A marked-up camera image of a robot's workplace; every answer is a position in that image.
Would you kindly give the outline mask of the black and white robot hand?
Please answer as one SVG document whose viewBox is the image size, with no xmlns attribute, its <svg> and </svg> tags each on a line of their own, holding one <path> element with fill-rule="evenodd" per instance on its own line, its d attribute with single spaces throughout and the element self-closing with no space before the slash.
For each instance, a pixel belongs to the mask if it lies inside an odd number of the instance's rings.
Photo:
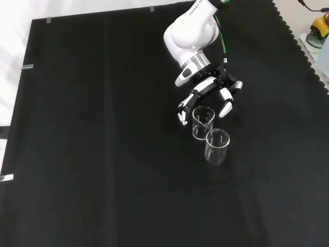
<svg viewBox="0 0 329 247">
<path fill-rule="evenodd" d="M 218 67 L 210 73 L 210 76 L 203 79 L 191 91 L 189 96 L 177 107 L 177 116 L 183 126 L 187 125 L 191 110 L 194 109 L 198 99 L 218 90 L 220 99 L 224 105 L 220 109 L 219 118 L 225 117 L 233 109 L 233 95 L 243 87 L 243 82 L 235 79 L 222 67 Z"/>
</svg>

